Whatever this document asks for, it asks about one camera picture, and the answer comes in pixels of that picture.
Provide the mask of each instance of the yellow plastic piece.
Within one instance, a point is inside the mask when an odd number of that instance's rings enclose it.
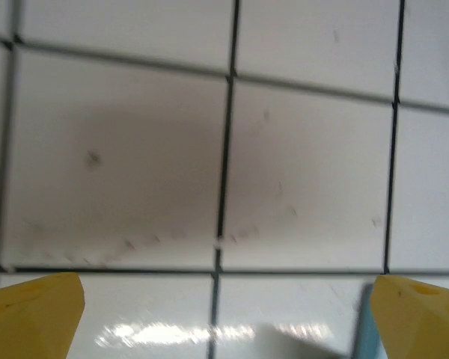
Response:
[[[389,359],[449,359],[449,289],[380,276],[371,310]]]
[[[75,273],[0,289],[0,359],[65,359],[84,308]]]

